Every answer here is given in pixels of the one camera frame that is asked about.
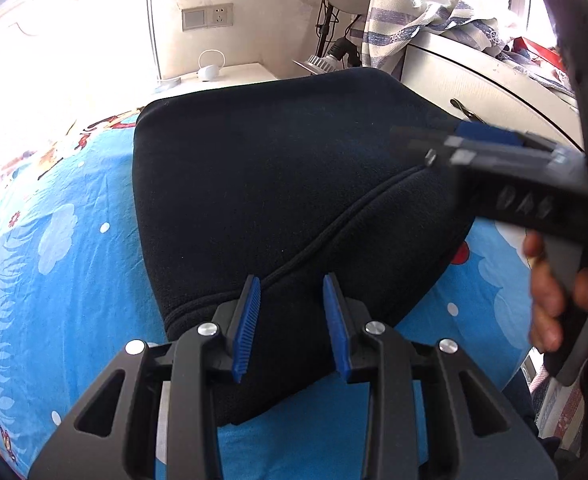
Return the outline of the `right hand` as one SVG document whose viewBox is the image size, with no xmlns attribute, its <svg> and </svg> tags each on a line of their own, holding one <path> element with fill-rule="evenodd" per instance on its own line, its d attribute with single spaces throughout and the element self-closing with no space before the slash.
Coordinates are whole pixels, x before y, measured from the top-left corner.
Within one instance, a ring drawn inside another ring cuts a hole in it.
<svg viewBox="0 0 588 480">
<path fill-rule="evenodd" d="M 533 301 L 530 344 L 540 353 L 557 351 L 563 342 L 559 317 L 566 307 L 565 291 L 554 278 L 550 263 L 546 260 L 541 235 L 528 231 L 522 252 L 533 260 L 530 275 L 530 294 Z M 588 311 L 588 269 L 583 269 L 577 276 L 574 302 Z"/>
</svg>

